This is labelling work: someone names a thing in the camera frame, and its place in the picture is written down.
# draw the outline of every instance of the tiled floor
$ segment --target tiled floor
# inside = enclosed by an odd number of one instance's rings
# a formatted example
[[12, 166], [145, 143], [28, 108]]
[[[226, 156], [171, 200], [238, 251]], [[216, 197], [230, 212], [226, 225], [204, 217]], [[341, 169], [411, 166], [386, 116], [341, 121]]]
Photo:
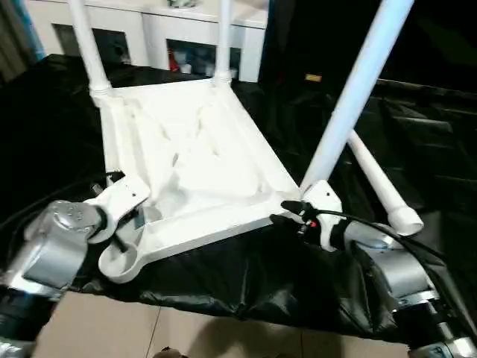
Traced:
[[35, 358], [398, 358], [404, 345], [69, 293], [42, 332]]

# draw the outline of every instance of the white shelf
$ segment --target white shelf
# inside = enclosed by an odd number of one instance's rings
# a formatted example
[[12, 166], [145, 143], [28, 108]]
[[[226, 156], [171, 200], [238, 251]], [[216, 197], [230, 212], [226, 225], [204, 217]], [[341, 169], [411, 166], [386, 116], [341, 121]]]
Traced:
[[[62, 2], [66, 0], [36, 0]], [[167, 0], [85, 0], [86, 5], [116, 10], [136, 11], [154, 15], [179, 17], [207, 22], [218, 22], [220, 0], [202, 0], [196, 7], [174, 9]], [[234, 25], [265, 29], [268, 20], [268, 0], [234, 0]]]

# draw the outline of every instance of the black cable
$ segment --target black cable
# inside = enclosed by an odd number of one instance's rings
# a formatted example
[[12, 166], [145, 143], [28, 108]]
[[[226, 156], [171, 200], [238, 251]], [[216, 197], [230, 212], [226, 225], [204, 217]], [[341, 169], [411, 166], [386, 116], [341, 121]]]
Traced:
[[[361, 222], [362, 224], [370, 226], [370, 227], [372, 227], [372, 228], [374, 228], [374, 229], [376, 229], [376, 230], [378, 230], [382, 233], [385, 233], [386, 235], [389, 235], [389, 237], [395, 239], [399, 244], [401, 244], [401, 246], [403, 248], [405, 248], [418, 261], [418, 263], [424, 268], [424, 270], [426, 270], [426, 272], [428, 274], [430, 274], [431, 277], [434, 276], [434, 272], [427, 268], [427, 263], [425, 263], [424, 260], [422, 260], [418, 255], [416, 255], [411, 250], [411, 248], [410, 248], [410, 246], [407, 242], [411, 242], [412, 245], [416, 245], [417, 247], [421, 248], [422, 250], [427, 251], [431, 255], [434, 255], [439, 260], [441, 260], [444, 265], [449, 266], [449, 264], [446, 262], [445, 256], [436, 252], [436, 250], [428, 248], [426, 245], [424, 245], [421, 242], [418, 242], [418, 241], [415, 241], [415, 240], [409, 239], [409, 238], [404, 238], [403, 236], [400, 236], [398, 233], [394, 233], [394, 232], [390, 231], [389, 229], [387, 229], [386, 227], [383, 227], [379, 224], [375, 224], [374, 222], [370, 222], [370, 221], [368, 221], [366, 219], [362, 219], [358, 216], [354, 216], [354, 215], [350, 215], [350, 214], [346, 214], [346, 213], [340, 213], [338, 211], [319, 210], [319, 209], [315, 209], [315, 210], [317, 212], [317, 215], [328, 214], [328, 215], [334, 215], [334, 216], [341, 216], [341, 217], [344, 217], [346, 219], [354, 220], [356, 222]], [[461, 279], [463, 281], [465, 281], [465, 283], [470, 287], [470, 289], [471, 289], [470, 295], [472, 297], [472, 300], [474, 302], [477, 302], [476, 295], [475, 295], [474, 291], [472, 290], [472, 287], [473, 287], [472, 281], [468, 278], [467, 274], [464, 271], [459, 269], [459, 267], [453, 266], [453, 268], [459, 273], [459, 276], [461, 277]], [[445, 283], [440, 284], [439, 280], [437, 282], [439, 283], [439, 286], [441, 286], [441, 289], [446, 293], [445, 296], [449, 296], [449, 295], [452, 296], [452, 294], [449, 294], [447, 292], [447, 289], [445, 287], [442, 287], [442, 286], [445, 286]], [[463, 321], [467, 322], [467, 318], [465, 317], [465, 315], [460, 314], [459, 309], [456, 309], [455, 311], [456, 311], [456, 314], [459, 315]], [[467, 330], [470, 330], [468, 333], [473, 334], [473, 329], [471, 328], [471, 326], [469, 326], [468, 324], [466, 324], [466, 325], [468, 326]]]
[[116, 176], [117, 178], [120, 178], [121, 176], [124, 176], [122, 172], [105, 172], [105, 173], [100, 173], [96, 175], [90, 175], [86, 178], [83, 178], [81, 180], [77, 180], [67, 186], [64, 186], [61, 189], [55, 190], [54, 192], [51, 192], [47, 196], [44, 196], [43, 198], [35, 201], [34, 203], [28, 205], [27, 207], [24, 207], [23, 209], [17, 211], [16, 213], [10, 215], [7, 219], [5, 219], [1, 224], [0, 224], [0, 231], [2, 231], [7, 225], [9, 225], [11, 222], [14, 222], [18, 218], [20, 218], [23, 215], [27, 215], [28, 212], [32, 211], [35, 209], [35, 207], [44, 204], [47, 201], [52, 200], [52, 198], [63, 194], [64, 192], [67, 192], [68, 190], [74, 189], [77, 186], [85, 185], [93, 181], [105, 179], [108, 177]]
[[354, 220], [355, 222], [361, 222], [362, 224], [365, 224], [369, 227], [372, 227], [373, 229], [376, 229], [382, 233], [385, 233], [386, 235], [388, 235], [389, 237], [392, 237], [393, 239], [395, 239], [396, 241], [398, 241], [399, 244], [401, 244], [405, 249], [407, 249], [408, 251], [411, 252], [411, 254], [413, 254], [412, 250], [410, 250], [409, 248], [409, 245], [406, 241], [408, 242], [411, 242], [413, 245], [416, 245], [418, 248], [424, 250], [424, 251], [427, 251], [428, 253], [430, 253], [431, 255], [437, 257], [439, 260], [441, 260], [443, 263], [446, 264], [446, 259], [444, 257], [444, 255], [438, 253], [436, 250], [433, 250], [432, 248], [429, 248], [427, 247], [426, 245], [424, 245], [423, 243], [421, 242], [418, 242], [418, 241], [415, 241], [413, 239], [405, 239], [404, 237], [400, 236], [398, 233], [394, 233], [392, 232], [391, 230], [387, 229], [386, 227], [380, 225], [380, 224], [376, 224], [374, 222], [370, 222], [366, 219], [363, 219], [363, 218], [360, 218], [359, 216], [354, 216], [354, 215], [350, 215], [350, 214], [346, 214], [346, 213], [340, 213], [339, 211], [333, 211], [333, 210], [320, 210], [320, 209], [316, 209], [317, 210], [317, 213], [318, 214], [328, 214], [328, 215], [334, 215], [334, 216], [342, 216], [346, 219], [350, 219], [350, 220]]

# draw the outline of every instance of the white tube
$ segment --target white tube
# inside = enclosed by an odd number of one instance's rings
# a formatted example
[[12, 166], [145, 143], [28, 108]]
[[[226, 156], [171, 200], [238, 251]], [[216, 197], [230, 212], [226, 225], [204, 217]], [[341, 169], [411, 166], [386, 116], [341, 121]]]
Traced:
[[328, 180], [374, 84], [388, 59], [414, 0], [382, 0], [300, 190]]
[[91, 95], [94, 97], [95, 95], [108, 94], [111, 83], [104, 73], [84, 2], [83, 0], [68, 0], [68, 3], [72, 12], [73, 28], [80, 47], [81, 57], [88, 73]]
[[355, 131], [351, 132], [348, 145], [388, 213], [389, 224], [394, 230], [403, 236], [421, 231], [424, 227], [423, 221], [414, 209], [408, 207]]
[[232, 0], [221, 0], [221, 12], [218, 19], [218, 44], [215, 54], [214, 79], [220, 82], [231, 81], [230, 77], [230, 28], [232, 22]]

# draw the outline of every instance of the black tarp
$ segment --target black tarp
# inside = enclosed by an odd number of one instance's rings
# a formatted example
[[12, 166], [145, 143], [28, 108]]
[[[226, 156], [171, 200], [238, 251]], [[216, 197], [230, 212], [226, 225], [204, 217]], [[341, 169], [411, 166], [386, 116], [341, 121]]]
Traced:
[[[195, 79], [191, 75], [123, 65], [107, 66], [115, 87]], [[238, 98], [287, 170], [299, 181], [335, 98], [319, 84], [260, 87], [233, 84]], [[429, 268], [454, 280], [476, 318], [477, 100], [428, 87], [376, 86], [357, 126], [405, 200], [426, 227], [416, 239], [446, 255]], [[0, 219], [45, 194], [101, 172], [98, 110], [89, 98], [79, 59], [52, 55], [0, 92]], [[345, 150], [330, 180], [344, 211], [386, 217], [353, 157]], [[89, 196], [87, 186], [62, 199]], [[1, 269], [19, 240], [16, 220], [1, 232]], [[299, 242], [264, 227], [151, 263], [130, 283], [101, 275], [103, 245], [90, 247], [73, 290], [120, 301], [175, 307], [210, 315], [253, 318], [356, 336], [399, 340], [390, 316], [361, 266], [344, 253]]]

